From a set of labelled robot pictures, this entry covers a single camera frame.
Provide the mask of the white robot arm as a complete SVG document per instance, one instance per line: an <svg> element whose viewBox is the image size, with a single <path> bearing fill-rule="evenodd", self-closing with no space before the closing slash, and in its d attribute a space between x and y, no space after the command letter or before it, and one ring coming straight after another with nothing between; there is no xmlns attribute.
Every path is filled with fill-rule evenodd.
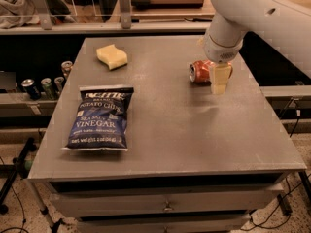
<svg viewBox="0 0 311 233"><path fill-rule="evenodd" d="M262 86L311 80L311 11L289 0L211 0L204 36L207 58L226 63L241 54Z"/></svg>

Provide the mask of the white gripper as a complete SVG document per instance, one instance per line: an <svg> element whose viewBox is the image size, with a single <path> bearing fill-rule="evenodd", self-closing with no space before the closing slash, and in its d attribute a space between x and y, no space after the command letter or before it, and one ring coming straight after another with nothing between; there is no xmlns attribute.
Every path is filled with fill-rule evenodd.
<svg viewBox="0 0 311 233"><path fill-rule="evenodd" d="M232 74L233 60L243 45L248 32L247 23L241 17L225 17L215 13L203 38L204 52L209 60L215 63L209 68L211 91L213 94L224 94Z"/></svg>

